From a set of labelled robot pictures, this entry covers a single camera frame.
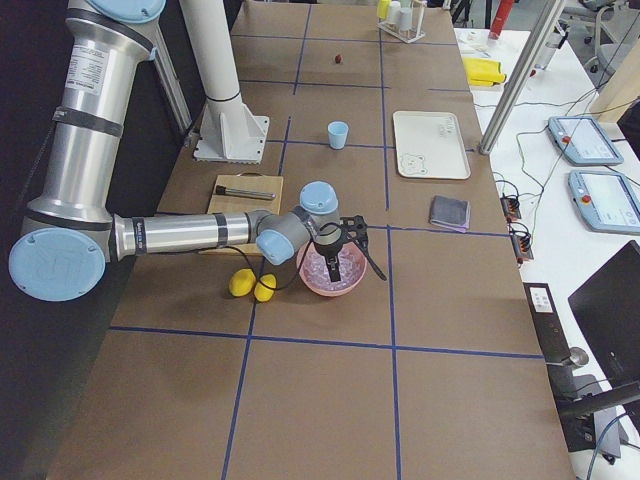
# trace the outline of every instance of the pink bowl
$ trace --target pink bowl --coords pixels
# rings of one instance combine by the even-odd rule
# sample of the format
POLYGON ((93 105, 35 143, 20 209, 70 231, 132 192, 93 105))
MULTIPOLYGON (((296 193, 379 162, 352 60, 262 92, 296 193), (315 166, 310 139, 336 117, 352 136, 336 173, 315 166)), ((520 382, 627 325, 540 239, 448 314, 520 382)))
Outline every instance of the pink bowl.
MULTIPOLYGON (((298 251, 296 265, 300 266, 306 247, 298 251)), ((339 297, 356 288, 367 271, 367 259, 353 243, 347 243, 338 254, 340 260, 339 282, 331 282, 324 257, 316 252, 313 244, 309 246, 307 256, 300 269, 300 278, 312 292, 323 297, 339 297)))

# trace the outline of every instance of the light blue cap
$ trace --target light blue cap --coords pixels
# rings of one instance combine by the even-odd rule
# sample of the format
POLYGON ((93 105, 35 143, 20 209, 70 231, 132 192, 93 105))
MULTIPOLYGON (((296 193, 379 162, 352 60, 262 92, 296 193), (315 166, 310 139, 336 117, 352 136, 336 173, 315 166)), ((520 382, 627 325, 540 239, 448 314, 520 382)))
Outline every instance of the light blue cap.
POLYGON ((280 265, 295 253, 293 244, 283 234, 276 230, 265 230, 256 239, 256 245, 273 265, 280 265))
POLYGON ((327 215, 338 209, 338 197, 327 182, 311 182, 300 191, 300 205, 313 215, 327 215))
POLYGON ((9 273, 18 288, 50 302, 84 295, 102 278, 104 268, 104 254, 98 244, 66 228, 28 233, 9 255, 9 273))
POLYGON ((117 22, 147 23, 160 16, 165 0, 87 0, 87 3, 117 22))

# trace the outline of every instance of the lemon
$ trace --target lemon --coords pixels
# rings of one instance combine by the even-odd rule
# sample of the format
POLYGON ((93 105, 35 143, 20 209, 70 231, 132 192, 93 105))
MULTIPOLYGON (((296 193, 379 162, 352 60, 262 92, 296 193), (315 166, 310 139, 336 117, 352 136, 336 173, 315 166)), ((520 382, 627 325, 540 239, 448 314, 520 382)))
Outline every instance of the lemon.
MULTIPOLYGON (((267 275, 260 277, 260 282, 271 288, 276 288, 277 285, 276 277, 272 273, 268 273, 267 275)), ((265 287, 260 282, 256 284, 256 289, 253 291, 253 294, 259 302, 268 302, 271 300, 271 297, 273 297, 274 291, 271 290, 271 288, 265 287)))
POLYGON ((233 274, 229 280, 229 292, 234 297, 243 297, 248 294, 256 284, 256 276, 250 268, 243 268, 233 274))

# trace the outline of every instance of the computer monitor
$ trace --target computer monitor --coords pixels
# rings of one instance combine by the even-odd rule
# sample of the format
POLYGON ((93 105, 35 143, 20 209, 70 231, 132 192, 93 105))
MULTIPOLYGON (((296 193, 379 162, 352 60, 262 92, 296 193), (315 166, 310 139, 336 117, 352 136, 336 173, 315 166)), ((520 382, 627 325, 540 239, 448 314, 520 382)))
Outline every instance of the computer monitor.
POLYGON ((640 391, 637 383, 640 381, 638 243, 632 240, 622 247, 569 297, 569 305, 612 386, 610 392, 574 402, 573 411, 582 409, 582 413, 592 413, 608 406, 624 405, 640 431, 640 400, 632 401, 640 391))

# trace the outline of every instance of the red bottle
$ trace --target red bottle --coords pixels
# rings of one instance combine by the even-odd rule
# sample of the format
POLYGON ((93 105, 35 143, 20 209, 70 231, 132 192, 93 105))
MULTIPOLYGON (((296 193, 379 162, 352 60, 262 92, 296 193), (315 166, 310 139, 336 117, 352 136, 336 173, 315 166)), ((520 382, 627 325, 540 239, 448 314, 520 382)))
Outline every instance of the red bottle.
POLYGON ((509 18, 509 14, 511 13, 513 2, 514 0, 500 0, 496 17, 493 19, 491 29, 489 30, 489 38, 493 40, 500 38, 500 33, 502 33, 504 24, 507 23, 507 18, 509 18))

